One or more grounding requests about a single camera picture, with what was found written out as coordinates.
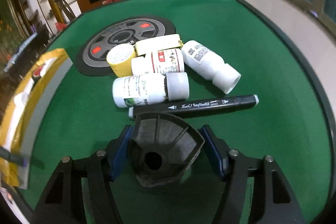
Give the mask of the black plastic fan-shaped holder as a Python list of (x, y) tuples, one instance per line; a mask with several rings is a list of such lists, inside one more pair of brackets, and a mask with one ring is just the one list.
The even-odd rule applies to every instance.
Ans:
[(204, 143), (202, 135), (181, 118), (140, 114), (135, 119), (127, 156), (138, 182), (152, 188), (179, 180)]

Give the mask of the black marker with white caps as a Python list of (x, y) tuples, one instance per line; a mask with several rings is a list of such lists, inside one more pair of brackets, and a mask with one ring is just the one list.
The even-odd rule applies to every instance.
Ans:
[(216, 112), (230, 113), (251, 109), (257, 106), (259, 102), (259, 97), (256, 94), (251, 94), (246, 96), (161, 103), (156, 105), (137, 105), (129, 108), (128, 117), (135, 119), (137, 116), (147, 113), (165, 113), (178, 117), (192, 117), (203, 114), (210, 115)]

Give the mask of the white bottle with green label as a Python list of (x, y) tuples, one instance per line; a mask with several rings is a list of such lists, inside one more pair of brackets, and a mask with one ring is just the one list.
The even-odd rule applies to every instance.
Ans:
[(153, 105), (186, 100), (190, 96), (187, 73), (147, 73), (114, 80), (112, 96), (118, 107)]

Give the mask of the large white pill bottle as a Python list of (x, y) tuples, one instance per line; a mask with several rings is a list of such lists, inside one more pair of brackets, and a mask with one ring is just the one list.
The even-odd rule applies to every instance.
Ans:
[(221, 56), (195, 40), (185, 43), (181, 51), (185, 64), (224, 94), (229, 94), (241, 78), (241, 74)]

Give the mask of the black tape roll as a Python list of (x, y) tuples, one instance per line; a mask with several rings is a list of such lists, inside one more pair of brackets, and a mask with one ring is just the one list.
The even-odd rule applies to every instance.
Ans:
[(40, 66), (36, 67), (33, 70), (32, 74), (31, 74), (31, 78), (32, 78), (34, 84), (36, 84), (42, 78), (42, 71), (43, 71), (44, 67), (45, 67), (45, 65), (43, 64), (43, 65), (40, 65)]

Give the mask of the yellow tape roll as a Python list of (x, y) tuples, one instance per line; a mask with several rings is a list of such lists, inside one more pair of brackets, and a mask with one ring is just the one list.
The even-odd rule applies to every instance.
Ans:
[(126, 77), (132, 75), (131, 60), (135, 57), (132, 45), (119, 44), (108, 52), (106, 61), (117, 77)]

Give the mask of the round grey table centre console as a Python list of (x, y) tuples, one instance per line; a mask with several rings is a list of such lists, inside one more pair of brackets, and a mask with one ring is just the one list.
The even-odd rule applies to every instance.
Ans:
[(157, 36), (175, 34), (171, 21), (158, 16), (135, 16), (112, 23), (91, 36), (80, 48), (75, 60), (76, 69), (93, 77), (113, 75), (106, 61), (108, 52), (119, 44), (136, 42)]

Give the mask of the white bottle with red label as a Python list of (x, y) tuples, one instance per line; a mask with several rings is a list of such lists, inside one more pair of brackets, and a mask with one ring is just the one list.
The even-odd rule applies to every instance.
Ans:
[(145, 73), (181, 73), (185, 71), (182, 51), (179, 48), (154, 51), (131, 61), (133, 75)]

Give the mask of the gold-edged white tray box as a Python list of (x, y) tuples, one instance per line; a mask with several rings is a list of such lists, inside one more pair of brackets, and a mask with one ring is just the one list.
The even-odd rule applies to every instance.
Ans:
[[(45, 65), (42, 78), (34, 84), (33, 70)], [(27, 189), (35, 139), (58, 87), (73, 65), (63, 48), (41, 55), (18, 85), (1, 122), (1, 147), (29, 159), (26, 167), (1, 158), (1, 179), (8, 185)]]

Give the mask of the cream rectangular box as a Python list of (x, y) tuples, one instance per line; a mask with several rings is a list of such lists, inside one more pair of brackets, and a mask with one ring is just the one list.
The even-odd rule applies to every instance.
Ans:
[(171, 34), (140, 40), (135, 43), (135, 50), (138, 56), (142, 56), (154, 51), (167, 50), (170, 48), (179, 48), (181, 46), (182, 40), (179, 34)]

